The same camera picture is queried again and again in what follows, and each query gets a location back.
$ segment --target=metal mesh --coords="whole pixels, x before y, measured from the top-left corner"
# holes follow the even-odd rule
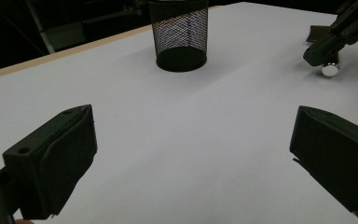
[[[206,53],[208,1],[150,4],[156,54],[166,49],[191,47]]]

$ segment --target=white table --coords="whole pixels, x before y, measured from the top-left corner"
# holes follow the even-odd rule
[[[0,76],[2,153],[92,104],[99,151],[59,216],[36,223],[358,223],[289,152],[300,105],[358,124],[358,44],[341,71],[302,54],[333,15],[249,3],[210,10],[208,62],[155,64],[149,29]]]

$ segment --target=screw hole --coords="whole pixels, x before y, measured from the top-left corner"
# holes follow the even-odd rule
[[[31,149],[28,147],[22,147],[19,149],[20,154],[25,154],[25,153],[28,153],[29,151],[31,151]]]

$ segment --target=mesh pen holder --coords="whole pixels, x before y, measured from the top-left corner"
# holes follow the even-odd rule
[[[158,67],[187,72],[205,65],[208,0],[150,0]]]

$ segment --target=black wire mesh cup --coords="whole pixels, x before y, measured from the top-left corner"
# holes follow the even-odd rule
[[[207,61],[208,0],[149,0],[158,67],[198,69]]]

